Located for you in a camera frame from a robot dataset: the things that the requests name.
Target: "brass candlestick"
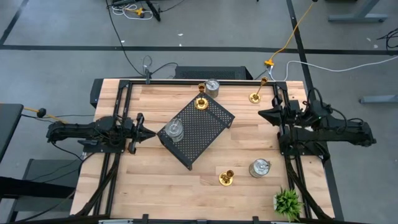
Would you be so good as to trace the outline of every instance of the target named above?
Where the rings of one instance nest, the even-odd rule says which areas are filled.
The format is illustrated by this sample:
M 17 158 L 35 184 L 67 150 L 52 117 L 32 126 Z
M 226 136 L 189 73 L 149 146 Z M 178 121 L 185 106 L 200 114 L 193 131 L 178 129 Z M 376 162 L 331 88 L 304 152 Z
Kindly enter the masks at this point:
M 201 83 L 198 85 L 200 98 L 195 100 L 195 108 L 198 110 L 204 110 L 209 106 L 209 102 L 206 98 L 203 98 L 203 94 L 205 92 L 205 84 Z
M 220 181 L 220 183 L 222 185 L 229 186 L 232 184 L 233 176 L 234 176 L 234 172 L 229 170 L 227 172 L 220 174 L 220 176 L 218 177 L 218 180 Z
M 252 93 L 249 96 L 249 100 L 252 103 L 260 103 L 261 101 L 261 96 L 259 95 L 260 89 L 263 85 L 265 85 L 268 82 L 268 78 L 267 77 L 262 77 L 261 78 L 261 84 L 260 84 L 260 88 L 258 89 L 257 93 Z

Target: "perforated metal basket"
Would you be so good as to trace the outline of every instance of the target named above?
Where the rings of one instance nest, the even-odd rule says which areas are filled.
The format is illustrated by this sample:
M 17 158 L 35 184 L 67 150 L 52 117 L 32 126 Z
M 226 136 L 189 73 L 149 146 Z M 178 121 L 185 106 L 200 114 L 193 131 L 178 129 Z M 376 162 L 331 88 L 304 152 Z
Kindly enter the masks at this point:
M 201 153 L 217 138 L 225 128 L 232 124 L 233 116 L 206 93 L 203 98 L 209 102 L 205 110 L 195 108 L 195 99 L 184 107 L 173 119 L 182 120 L 184 137 L 179 142 L 173 142 L 163 127 L 158 133 L 162 144 L 189 170 Z

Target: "desk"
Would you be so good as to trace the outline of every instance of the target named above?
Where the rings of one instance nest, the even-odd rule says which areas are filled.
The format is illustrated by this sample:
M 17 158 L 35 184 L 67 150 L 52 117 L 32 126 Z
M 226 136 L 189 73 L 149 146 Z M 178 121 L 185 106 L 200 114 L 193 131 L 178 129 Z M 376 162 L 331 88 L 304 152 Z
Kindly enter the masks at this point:
M 272 107 L 273 90 L 263 87 L 262 100 L 255 105 L 248 96 L 257 91 L 259 81 L 237 81 L 242 82 L 258 85 L 221 85 L 215 100 L 235 119 L 231 128 L 225 129 L 193 163 L 192 171 L 163 147 L 158 137 L 138 145 L 136 155 L 127 151 L 122 154 L 111 218 L 149 214 L 150 219 L 284 219 L 275 214 L 272 202 L 281 187 L 289 187 L 276 136 L 279 128 L 257 113 Z M 112 115 L 118 83 L 118 79 L 104 80 L 95 119 Z M 287 86 L 290 99 L 306 100 L 302 82 L 287 82 Z M 197 85 L 133 85 L 128 116 L 135 118 L 143 113 L 144 126 L 157 132 L 197 94 Z M 71 214 L 78 212 L 96 190 L 103 157 L 97 153 L 83 164 Z M 255 179 L 248 167 L 258 158 L 267 159 L 272 166 L 266 176 Z M 308 191 L 323 211 L 334 217 L 321 160 L 315 156 L 301 158 Z M 228 169 L 235 173 L 233 184 L 223 187 L 218 176 Z M 107 190 L 100 213 L 104 212 L 106 197 Z
M 17 128 L 22 109 L 24 106 L 20 104 L 0 103 L 0 162 Z

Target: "floor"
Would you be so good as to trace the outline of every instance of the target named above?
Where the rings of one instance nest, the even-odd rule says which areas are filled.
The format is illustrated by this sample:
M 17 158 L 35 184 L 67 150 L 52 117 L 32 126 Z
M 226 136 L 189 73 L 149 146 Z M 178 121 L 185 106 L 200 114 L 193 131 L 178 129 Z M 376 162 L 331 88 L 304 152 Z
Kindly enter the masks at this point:
M 44 107 L 51 114 L 93 114 L 89 94 L 94 78 L 136 76 L 121 51 L 101 48 L 119 44 L 104 1 L 25 2 L 26 7 L 4 43 L 14 48 L 7 50 L 0 46 L 0 101 L 22 103 L 31 108 Z M 178 0 L 157 2 L 162 9 L 166 9 Z M 385 50 L 385 42 L 376 39 L 397 28 L 398 4 L 395 0 L 381 1 L 372 10 L 389 15 L 383 23 L 332 24 L 327 21 L 327 15 L 352 12 L 363 2 L 318 1 L 314 5 L 300 25 L 304 48 L 353 51 L 344 54 L 314 51 L 319 54 L 306 54 L 309 63 L 342 69 L 390 58 L 380 55 Z M 0 30 L 7 28 L 21 3 L 22 0 L 0 0 Z M 298 18 L 310 3 L 293 0 Z M 113 19 L 126 46 L 174 47 L 171 48 L 173 51 L 145 48 L 138 49 L 143 51 L 128 51 L 127 55 L 138 69 L 142 68 L 144 56 L 150 55 L 153 58 L 151 70 L 167 62 L 186 66 L 244 65 L 254 77 L 264 70 L 263 62 L 272 55 L 270 50 L 257 52 L 258 49 L 254 48 L 281 48 L 292 31 L 286 1 L 280 0 L 186 0 L 163 13 L 160 23 L 155 19 L 134 21 L 115 15 Z M 19 50 L 22 45 L 30 50 Z M 39 50 L 37 47 L 48 45 L 93 48 Z M 241 48 L 245 51 L 176 51 L 176 47 L 245 47 Z M 288 48 L 297 48 L 295 40 Z M 284 78 L 285 65 L 290 60 L 300 60 L 300 57 L 297 53 L 275 56 L 273 75 L 276 79 Z M 310 67 L 313 85 L 321 91 L 324 101 L 348 118 L 359 117 L 367 121 L 377 138 L 377 144 L 367 148 L 340 142 L 329 144 L 341 206 L 348 221 L 396 221 L 398 151 L 395 138 L 398 135 L 398 106 L 361 105 L 358 98 L 397 94 L 397 68 L 397 61 L 344 73 Z M 173 74 L 174 67 L 169 66 L 156 73 L 154 78 L 168 78 Z M 293 63 L 289 66 L 288 80 L 304 81 L 300 65 Z M 74 117 L 68 120 L 88 123 L 91 118 Z M 47 125 L 21 118 L 0 164 L 0 175 L 21 178 L 31 158 L 73 159 L 47 143 Z M 60 145 L 81 153 L 81 146 L 75 140 L 65 140 Z M 10 200 L 3 201 L 0 211 L 9 209 L 10 204 Z M 3 213 L 0 222 L 5 221 Z

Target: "metal canister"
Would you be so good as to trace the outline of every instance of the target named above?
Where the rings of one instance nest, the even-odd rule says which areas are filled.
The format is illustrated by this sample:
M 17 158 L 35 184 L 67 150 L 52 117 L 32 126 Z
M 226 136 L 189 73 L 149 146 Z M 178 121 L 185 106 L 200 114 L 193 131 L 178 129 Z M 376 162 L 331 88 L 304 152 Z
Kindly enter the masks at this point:
M 205 93 L 207 93 L 207 95 L 211 96 L 213 99 L 216 98 L 218 96 L 218 90 L 220 89 L 220 83 L 216 79 L 211 78 L 205 82 L 205 85 Z
M 260 178 L 263 175 L 268 174 L 271 163 L 265 159 L 256 159 L 249 166 L 249 173 L 255 178 Z
M 173 119 L 166 124 L 166 134 L 173 140 L 173 142 L 179 142 L 184 137 L 184 131 L 182 127 L 181 119 Z

